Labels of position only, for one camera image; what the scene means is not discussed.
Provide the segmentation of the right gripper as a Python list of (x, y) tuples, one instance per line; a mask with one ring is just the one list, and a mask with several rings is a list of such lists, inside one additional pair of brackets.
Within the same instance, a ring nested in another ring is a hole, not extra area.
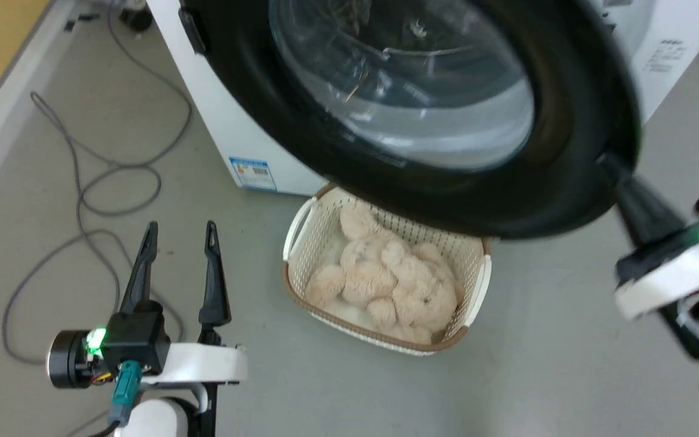
[[(600, 155), (598, 166), (638, 249), (616, 266), (619, 285), (614, 302), (622, 316), (633, 320), (699, 291), (699, 221), (686, 226), (683, 217), (618, 155)], [(699, 199), (695, 210), (699, 213)]]

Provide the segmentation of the white fluffy cloth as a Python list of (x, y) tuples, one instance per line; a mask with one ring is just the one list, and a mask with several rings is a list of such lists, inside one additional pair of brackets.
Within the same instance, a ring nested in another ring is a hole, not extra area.
[[(319, 272), (326, 266), (338, 265), (342, 251), (347, 243), (348, 241), (342, 234), (341, 230), (330, 234), (328, 240), (326, 241), (325, 248), (322, 249), (318, 265), (314, 269), (314, 272)], [(367, 313), (366, 309), (361, 309), (349, 304), (349, 302), (345, 301), (341, 295), (328, 302), (323, 307), (323, 310), (330, 313), (330, 315), (347, 321), (347, 323), (354, 324), (355, 326), (367, 330), (376, 331), (372, 318)]]

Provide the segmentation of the small black floor bracket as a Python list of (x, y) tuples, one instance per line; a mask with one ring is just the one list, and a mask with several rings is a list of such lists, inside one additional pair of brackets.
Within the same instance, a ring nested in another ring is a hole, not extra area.
[(78, 24), (96, 21), (99, 18), (100, 14), (97, 14), (95, 12), (83, 12), (78, 14), (77, 16), (71, 16), (67, 19), (66, 23), (64, 23), (63, 31), (64, 33), (72, 33), (72, 31), (75, 29), (75, 27), (77, 27)]

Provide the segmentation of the white woven laundry basket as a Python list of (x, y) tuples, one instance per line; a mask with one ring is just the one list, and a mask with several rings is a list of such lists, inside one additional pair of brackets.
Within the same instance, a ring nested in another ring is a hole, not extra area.
[(491, 241), (424, 226), (376, 206), (371, 210), (380, 224), (406, 242), (437, 246), (464, 287), (464, 301), (445, 333), (432, 345), (419, 345), (347, 323), (307, 302), (305, 288), (318, 265), (322, 249), (329, 235), (341, 230), (340, 209), (355, 201), (357, 199), (352, 194), (338, 186), (325, 185), (297, 211), (289, 224), (282, 251), (282, 276), (288, 295), (316, 320), (369, 345), (414, 356), (434, 355), (456, 345), (468, 334), (486, 297), (493, 271)]

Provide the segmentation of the black round washing machine door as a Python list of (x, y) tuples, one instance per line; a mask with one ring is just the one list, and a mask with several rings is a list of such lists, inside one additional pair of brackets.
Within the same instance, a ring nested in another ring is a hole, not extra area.
[(527, 240), (613, 205), (629, 66), (590, 0), (178, 0), (197, 55), (325, 180), (427, 226)]

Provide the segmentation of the white washing machine body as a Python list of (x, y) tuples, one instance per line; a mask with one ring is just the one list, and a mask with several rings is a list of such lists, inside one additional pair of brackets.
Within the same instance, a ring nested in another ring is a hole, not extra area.
[[(236, 185), (229, 157), (267, 161), (277, 192), (312, 196), (325, 178), (310, 171), (253, 121), (189, 41), (178, 17), (187, 0), (147, 0), (203, 124)], [(643, 121), (699, 53), (699, 0), (590, 0), (632, 66)]]

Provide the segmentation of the blue energy label sticker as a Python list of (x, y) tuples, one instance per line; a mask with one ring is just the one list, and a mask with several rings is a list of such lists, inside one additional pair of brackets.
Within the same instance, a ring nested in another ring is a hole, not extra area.
[(267, 161), (229, 157), (229, 163), (242, 188), (277, 192)]

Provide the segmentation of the beige plush teddy bear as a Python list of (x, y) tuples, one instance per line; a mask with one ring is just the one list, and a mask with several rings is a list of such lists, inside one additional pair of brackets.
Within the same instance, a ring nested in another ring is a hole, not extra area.
[(348, 243), (339, 262), (307, 282), (307, 301), (326, 310), (338, 298), (367, 312), (378, 333), (419, 345), (444, 334), (464, 300), (439, 248), (410, 245), (377, 221), (363, 203), (345, 205), (339, 223)]

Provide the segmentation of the black round floor object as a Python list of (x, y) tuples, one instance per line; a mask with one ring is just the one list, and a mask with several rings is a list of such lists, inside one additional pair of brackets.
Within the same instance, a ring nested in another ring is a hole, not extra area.
[(134, 33), (143, 33), (148, 30), (154, 20), (152, 12), (147, 6), (139, 9), (122, 8), (118, 14), (118, 19), (125, 25), (125, 28)]

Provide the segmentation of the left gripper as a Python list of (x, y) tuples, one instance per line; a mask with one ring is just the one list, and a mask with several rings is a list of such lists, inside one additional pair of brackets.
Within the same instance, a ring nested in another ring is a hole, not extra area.
[(47, 375), (58, 389), (86, 389), (106, 374), (131, 370), (144, 389), (178, 390), (238, 385), (249, 376), (243, 350), (225, 346), (217, 328), (231, 321), (216, 223), (206, 222), (206, 284), (198, 313), (201, 332), (193, 343), (172, 342), (163, 306), (150, 298), (158, 251), (158, 222), (151, 221), (133, 263), (120, 313), (105, 327), (63, 330), (47, 354)]

